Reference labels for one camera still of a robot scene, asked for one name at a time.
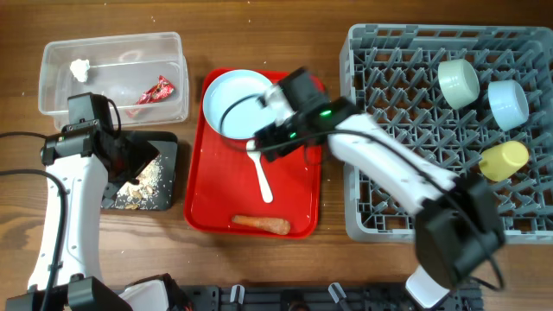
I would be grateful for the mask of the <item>red snack wrapper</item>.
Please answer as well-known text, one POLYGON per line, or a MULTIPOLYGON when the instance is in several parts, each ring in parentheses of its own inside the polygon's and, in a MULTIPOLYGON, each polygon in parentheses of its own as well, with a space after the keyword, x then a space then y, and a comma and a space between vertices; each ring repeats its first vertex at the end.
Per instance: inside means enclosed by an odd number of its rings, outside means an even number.
POLYGON ((139 105, 160 102, 165 98, 168 98, 174 92, 175 86, 164 76, 160 75, 157 83, 140 96, 137 102, 133 105, 133 108, 126 112, 126 115, 130 118, 134 118, 143 110, 143 108, 139 108, 139 105))

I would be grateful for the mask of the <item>grey dishwasher rack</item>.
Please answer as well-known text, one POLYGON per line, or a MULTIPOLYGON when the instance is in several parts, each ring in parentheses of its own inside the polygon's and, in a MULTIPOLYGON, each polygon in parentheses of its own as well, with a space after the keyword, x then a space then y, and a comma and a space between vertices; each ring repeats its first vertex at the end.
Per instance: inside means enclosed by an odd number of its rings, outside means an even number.
POLYGON ((356 24, 340 51, 340 92, 372 114, 391 136, 426 160, 463 175, 477 172, 481 153, 518 141, 528 163, 492 185, 511 244, 552 241, 552 32, 544 27, 356 24), (503 131, 487 93, 456 110, 438 82, 438 66, 467 60, 480 86, 518 82, 530 116, 503 131))

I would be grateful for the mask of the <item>clear plastic bin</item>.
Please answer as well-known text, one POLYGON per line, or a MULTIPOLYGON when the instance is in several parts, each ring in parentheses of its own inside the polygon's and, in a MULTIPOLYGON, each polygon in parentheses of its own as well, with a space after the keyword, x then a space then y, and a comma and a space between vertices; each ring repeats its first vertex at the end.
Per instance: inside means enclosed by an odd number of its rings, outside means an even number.
POLYGON ((112 99, 123 127, 184 121, 189 114, 189 81, 181 37, 161 32, 50 42, 41 62, 39 111, 50 116, 59 130, 69 124, 67 99, 87 92, 112 99), (77 59, 90 61, 85 83, 70 71, 77 59), (160 75, 175 86, 175 92, 160 102, 139 106, 143 110, 128 117, 126 112, 160 75))

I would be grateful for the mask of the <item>white tissue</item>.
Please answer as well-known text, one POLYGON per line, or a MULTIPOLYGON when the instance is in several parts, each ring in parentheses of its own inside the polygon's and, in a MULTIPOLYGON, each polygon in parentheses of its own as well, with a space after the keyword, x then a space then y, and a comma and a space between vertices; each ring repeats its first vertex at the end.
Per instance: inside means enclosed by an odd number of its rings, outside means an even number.
POLYGON ((74 78, 80 83, 85 83, 88 80, 88 71, 90 69, 90 61, 77 59, 71 62, 70 71, 74 78))

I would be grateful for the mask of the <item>light blue plate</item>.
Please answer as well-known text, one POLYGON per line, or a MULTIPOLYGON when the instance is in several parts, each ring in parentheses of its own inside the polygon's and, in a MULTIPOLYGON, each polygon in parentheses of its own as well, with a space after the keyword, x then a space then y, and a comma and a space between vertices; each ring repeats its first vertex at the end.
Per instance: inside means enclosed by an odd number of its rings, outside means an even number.
POLYGON ((231 70, 209 84, 203 98, 203 113, 208 124, 220 133, 220 119, 224 112, 242 98, 226 115, 223 134, 231 139, 250 139, 255 132, 275 121, 275 113, 263 107, 257 98, 272 83, 261 73, 251 70, 231 70))

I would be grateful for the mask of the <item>red serving tray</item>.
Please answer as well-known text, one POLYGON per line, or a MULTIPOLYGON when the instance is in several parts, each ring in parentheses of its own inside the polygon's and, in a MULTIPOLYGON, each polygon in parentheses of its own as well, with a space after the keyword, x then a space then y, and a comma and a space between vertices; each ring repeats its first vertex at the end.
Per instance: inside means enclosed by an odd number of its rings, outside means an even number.
MULTIPOLYGON (((210 72, 202 89, 231 68, 210 72)), ((270 82, 286 77, 285 72, 254 71, 270 82)), ((245 98, 232 104, 220 119, 245 98)), ((205 232, 267 236, 267 232, 232 222, 236 215, 286 219, 291 229, 288 238, 309 236, 316 228, 321 192, 321 148, 298 149, 291 154, 261 164, 273 194, 273 201, 262 199, 256 169, 242 150, 229 147, 224 137, 206 121, 201 103, 194 150, 188 175, 184 215, 195 229, 205 232)))

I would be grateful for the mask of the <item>rice and peanut leftovers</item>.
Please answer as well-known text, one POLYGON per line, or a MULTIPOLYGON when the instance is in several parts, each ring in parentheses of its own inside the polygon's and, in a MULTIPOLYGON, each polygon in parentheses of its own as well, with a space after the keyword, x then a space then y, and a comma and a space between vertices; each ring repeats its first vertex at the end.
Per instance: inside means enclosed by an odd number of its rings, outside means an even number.
POLYGON ((156 158, 137 177, 137 184, 125 183, 117 193, 118 210, 160 210, 162 207, 162 160, 156 158))

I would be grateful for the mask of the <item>white plastic spoon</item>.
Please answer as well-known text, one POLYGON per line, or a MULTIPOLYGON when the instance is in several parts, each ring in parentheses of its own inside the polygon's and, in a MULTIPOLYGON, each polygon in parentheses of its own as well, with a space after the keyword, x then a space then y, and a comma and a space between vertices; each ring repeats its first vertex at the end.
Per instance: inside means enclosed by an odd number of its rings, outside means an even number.
POLYGON ((256 151, 256 142, 253 139, 246 143, 246 154, 250 157, 256 169, 258 184, 263 201, 265 203, 271 203, 273 201, 273 194, 261 164, 261 153, 256 151))

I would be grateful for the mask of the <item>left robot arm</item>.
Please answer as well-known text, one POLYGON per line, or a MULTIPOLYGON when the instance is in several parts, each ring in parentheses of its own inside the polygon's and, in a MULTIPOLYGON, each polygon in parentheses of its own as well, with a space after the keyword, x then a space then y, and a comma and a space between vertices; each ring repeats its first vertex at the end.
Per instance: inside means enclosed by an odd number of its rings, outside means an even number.
POLYGON ((8 310, 169 310, 170 282, 154 276, 117 294, 102 282, 99 218, 119 189, 135 182, 161 151, 176 155, 165 131, 122 130, 114 102, 91 92, 67 100, 69 123, 41 148, 48 202, 40 254, 26 294, 8 310))

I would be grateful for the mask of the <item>yellow plastic cup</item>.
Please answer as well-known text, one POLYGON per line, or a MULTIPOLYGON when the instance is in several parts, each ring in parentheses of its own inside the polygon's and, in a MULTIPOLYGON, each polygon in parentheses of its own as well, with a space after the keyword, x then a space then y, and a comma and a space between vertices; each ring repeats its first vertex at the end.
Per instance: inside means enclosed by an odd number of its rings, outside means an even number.
POLYGON ((508 141, 481 153, 480 172, 489 180, 503 181, 518 172, 530 159, 526 146, 508 141))

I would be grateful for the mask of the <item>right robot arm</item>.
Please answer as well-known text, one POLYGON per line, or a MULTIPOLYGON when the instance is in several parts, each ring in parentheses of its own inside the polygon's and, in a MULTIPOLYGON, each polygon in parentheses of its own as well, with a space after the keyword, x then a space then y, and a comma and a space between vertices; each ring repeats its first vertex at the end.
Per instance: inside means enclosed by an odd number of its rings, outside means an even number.
POLYGON ((506 241, 493 192, 476 174, 458 175, 428 162, 386 133, 349 98, 330 99, 301 67, 257 95, 274 121, 255 134, 274 161, 308 143, 326 143, 414 219, 416 271, 405 288, 422 308, 435 308, 484 262, 500 291, 505 281, 493 253, 506 241))

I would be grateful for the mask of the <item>black plastic tray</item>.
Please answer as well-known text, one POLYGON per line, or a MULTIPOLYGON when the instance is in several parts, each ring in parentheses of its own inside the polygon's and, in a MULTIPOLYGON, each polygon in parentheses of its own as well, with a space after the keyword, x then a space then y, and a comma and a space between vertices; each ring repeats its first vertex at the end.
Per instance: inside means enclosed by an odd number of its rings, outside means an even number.
MULTIPOLYGON (((156 158, 160 158, 162 160, 163 173, 161 186, 165 186, 167 188, 166 190, 162 190, 162 207, 160 210, 143 211, 165 211, 169 209, 172 204, 173 190, 175 184, 175 166, 178 156, 178 140, 176 135, 171 132, 165 131, 124 130, 122 133, 144 133, 147 137, 147 140, 159 151, 159 155, 156 158)), ((137 178, 127 182, 137 184, 137 178)), ((114 204, 117 199, 118 190, 125 183, 119 182, 107 184, 105 194, 108 194, 108 197, 104 197, 102 200, 101 207, 103 209, 115 209, 114 204)))

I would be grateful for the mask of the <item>mint green bowl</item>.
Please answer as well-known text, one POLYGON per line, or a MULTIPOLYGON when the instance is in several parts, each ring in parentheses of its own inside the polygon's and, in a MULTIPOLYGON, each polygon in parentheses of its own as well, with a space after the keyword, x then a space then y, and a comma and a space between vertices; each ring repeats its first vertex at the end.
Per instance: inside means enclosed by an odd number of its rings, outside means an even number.
POLYGON ((467 60, 441 62, 437 73, 442 95, 452 109, 459 110, 479 97, 478 76, 467 60))

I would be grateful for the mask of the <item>light blue bowl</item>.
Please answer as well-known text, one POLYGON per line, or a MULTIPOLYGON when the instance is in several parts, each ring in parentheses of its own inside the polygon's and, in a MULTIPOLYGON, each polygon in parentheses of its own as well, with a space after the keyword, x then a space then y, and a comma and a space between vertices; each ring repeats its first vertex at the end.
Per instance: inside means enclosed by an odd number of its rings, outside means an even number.
POLYGON ((528 120, 528 101, 516 80, 491 82, 487 94, 493 117, 503 131, 519 127, 528 120))

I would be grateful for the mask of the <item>orange carrot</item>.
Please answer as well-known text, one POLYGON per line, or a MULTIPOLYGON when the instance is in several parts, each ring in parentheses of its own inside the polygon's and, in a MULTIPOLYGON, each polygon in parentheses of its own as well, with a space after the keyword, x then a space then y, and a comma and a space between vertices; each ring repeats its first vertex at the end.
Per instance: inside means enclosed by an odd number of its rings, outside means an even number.
POLYGON ((288 220, 279 218, 236 215, 232 218, 232 222, 281 236, 288 235, 291 229, 288 220))

